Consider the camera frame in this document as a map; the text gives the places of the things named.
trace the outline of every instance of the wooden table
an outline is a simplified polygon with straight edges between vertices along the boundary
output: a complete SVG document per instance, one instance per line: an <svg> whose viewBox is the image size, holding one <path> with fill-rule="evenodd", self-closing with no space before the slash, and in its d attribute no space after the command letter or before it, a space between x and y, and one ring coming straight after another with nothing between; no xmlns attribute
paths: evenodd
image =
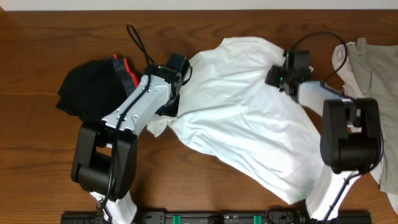
<svg viewBox="0 0 398 224"><path fill-rule="evenodd" d="M127 22L159 63L173 52L192 57L235 36L263 37L285 49L318 30L346 41L398 44L398 11L0 12L0 223L59 223L64 211L95 210L94 199L70 179L81 121L55 108L57 91L73 67L115 53L131 57L141 71L144 57ZM337 44L314 37L301 45L311 50L317 78L332 72ZM330 84L342 82L333 77ZM320 118L311 117L319 129ZM217 158L185 147L170 130L140 136L131 192L140 207L170 211L287 206ZM341 208L368 209L374 223L398 223L370 175L355 183Z"/></svg>

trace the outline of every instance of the white fabric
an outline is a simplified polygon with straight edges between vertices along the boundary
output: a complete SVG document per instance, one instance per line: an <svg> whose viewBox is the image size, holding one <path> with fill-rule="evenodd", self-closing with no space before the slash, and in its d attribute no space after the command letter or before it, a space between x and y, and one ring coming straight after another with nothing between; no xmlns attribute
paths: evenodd
<svg viewBox="0 0 398 224"><path fill-rule="evenodd" d="M303 108L266 85L283 49L257 37L224 39L196 54L191 80L180 91L177 119L155 117L198 152L217 156L288 204L307 198L323 167L320 135Z"/></svg>
<svg viewBox="0 0 398 224"><path fill-rule="evenodd" d="M350 42L347 45L355 45L355 42ZM344 56L345 56L345 51L343 45L337 46L331 56L331 62L335 69L337 69L341 65L341 63L343 63ZM344 66L337 72L337 74L345 83L343 85L343 88L346 95L357 98L364 98L363 93L361 92L358 84L356 83L355 76L353 70L351 69L351 64L348 58ZM384 159L373 171L371 171L372 177L378 184L380 184L383 164L384 164ZM390 200L392 208L394 209L396 214L398 214L398 195L387 193L387 196Z"/></svg>

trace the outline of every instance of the brown wood surface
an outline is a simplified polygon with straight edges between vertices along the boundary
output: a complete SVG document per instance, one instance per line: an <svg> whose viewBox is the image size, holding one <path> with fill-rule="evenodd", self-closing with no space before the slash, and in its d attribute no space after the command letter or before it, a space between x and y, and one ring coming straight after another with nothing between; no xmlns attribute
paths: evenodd
<svg viewBox="0 0 398 224"><path fill-rule="evenodd" d="M192 57L224 37L258 36L289 48L318 30L358 37L370 44L398 44L398 11L105 11L0 12L0 223L59 223L64 211L92 211L95 201L70 179L80 120L55 104L67 72L114 53L144 67L125 24L139 29L148 52L165 63L172 52ZM339 44L314 37L315 76L332 72ZM341 87L333 77L330 84ZM320 118L311 116L317 128ZM139 139L137 175L131 187L140 207L192 210L266 210L287 206L256 181L197 153L167 130ZM343 209L368 209L374 223L398 223L385 193L370 175L358 180Z"/></svg>

